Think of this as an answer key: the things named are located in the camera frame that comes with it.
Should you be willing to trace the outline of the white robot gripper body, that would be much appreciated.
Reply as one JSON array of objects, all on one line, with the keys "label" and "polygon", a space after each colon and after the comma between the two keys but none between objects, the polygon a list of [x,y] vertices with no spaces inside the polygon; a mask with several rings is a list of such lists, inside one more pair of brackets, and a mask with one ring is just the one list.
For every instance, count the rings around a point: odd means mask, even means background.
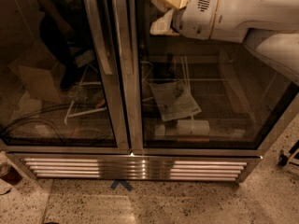
[{"label": "white robot gripper body", "polygon": [[188,38],[207,40],[210,37],[218,0],[187,0],[187,5],[175,12],[172,26]]}]

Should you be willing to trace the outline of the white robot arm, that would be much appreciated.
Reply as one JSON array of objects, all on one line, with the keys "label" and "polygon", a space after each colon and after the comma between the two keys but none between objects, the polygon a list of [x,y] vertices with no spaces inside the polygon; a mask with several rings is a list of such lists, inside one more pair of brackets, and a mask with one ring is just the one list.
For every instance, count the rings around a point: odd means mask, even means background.
[{"label": "white robot arm", "polygon": [[242,43],[292,82],[299,80],[299,0],[150,0],[163,16],[153,35]]}]

